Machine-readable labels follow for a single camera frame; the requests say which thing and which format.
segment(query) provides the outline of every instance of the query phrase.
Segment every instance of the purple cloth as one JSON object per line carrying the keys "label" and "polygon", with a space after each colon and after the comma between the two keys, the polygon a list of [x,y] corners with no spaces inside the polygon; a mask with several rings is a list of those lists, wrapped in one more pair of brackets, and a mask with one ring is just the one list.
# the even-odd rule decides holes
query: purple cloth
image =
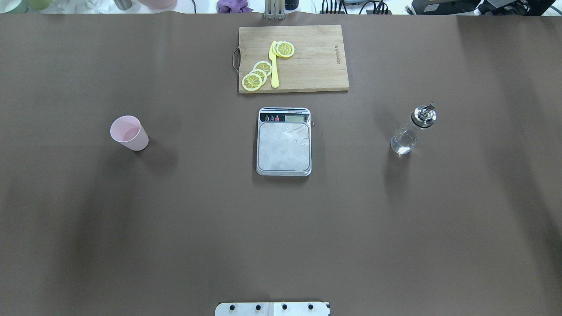
{"label": "purple cloth", "polygon": [[247,0],[219,0],[216,6],[219,8],[219,13],[245,13],[253,11],[253,9],[248,8]]}

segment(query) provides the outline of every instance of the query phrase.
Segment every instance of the yellow knife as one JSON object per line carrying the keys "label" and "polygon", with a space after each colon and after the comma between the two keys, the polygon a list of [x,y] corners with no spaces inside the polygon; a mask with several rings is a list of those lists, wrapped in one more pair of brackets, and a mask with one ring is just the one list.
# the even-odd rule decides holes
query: yellow knife
{"label": "yellow knife", "polygon": [[274,40],[269,47],[269,59],[271,59],[271,87],[279,87],[279,75],[277,74],[277,55],[273,52],[273,47],[275,47],[277,41]]}

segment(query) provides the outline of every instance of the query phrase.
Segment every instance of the lemon slice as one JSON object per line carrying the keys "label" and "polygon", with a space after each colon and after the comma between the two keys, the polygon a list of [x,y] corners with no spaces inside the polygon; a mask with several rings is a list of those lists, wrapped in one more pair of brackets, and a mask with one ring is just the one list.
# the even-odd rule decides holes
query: lemon slice
{"label": "lemon slice", "polygon": [[290,42],[277,42],[274,53],[282,58],[289,58],[294,54],[294,46]]}
{"label": "lemon slice", "polygon": [[247,74],[242,78],[242,88],[255,91],[261,88],[261,77],[257,74]]}
{"label": "lemon slice", "polygon": [[265,81],[268,79],[268,74],[261,69],[254,69],[254,70],[250,71],[250,74],[256,74],[256,75],[260,76],[261,85],[264,85]]}
{"label": "lemon slice", "polygon": [[265,71],[267,76],[271,75],[271,64],[265,60],[258,61],[253,68]]}

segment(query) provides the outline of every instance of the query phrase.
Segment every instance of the green object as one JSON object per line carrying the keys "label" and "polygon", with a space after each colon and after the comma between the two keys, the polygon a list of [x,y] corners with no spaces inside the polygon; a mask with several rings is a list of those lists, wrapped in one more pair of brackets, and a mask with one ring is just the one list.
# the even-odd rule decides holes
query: green object
{"label": "green object", "polygon": [[53,2],[53,0],[27,0],[27,2],[32,9],[36,11],[41,11],[48,8]]}
{"label": "green object", "polygon": [[25,13],[28,10],[28,4],[25,0],[21,0],[20,4],[17,5],[12,11],[6,13]]}

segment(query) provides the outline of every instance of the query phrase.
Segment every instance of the pink paper cup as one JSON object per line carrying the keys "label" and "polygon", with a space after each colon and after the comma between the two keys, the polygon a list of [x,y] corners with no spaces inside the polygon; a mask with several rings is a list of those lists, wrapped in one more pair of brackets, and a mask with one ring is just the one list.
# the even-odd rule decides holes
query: pink paper cup
{"label": "pink paper cup", "polygon": [[131,115],[116,119],[109,133],[114,141],[134,151],[143,150],[148,145],[148,135],[140,121]]}

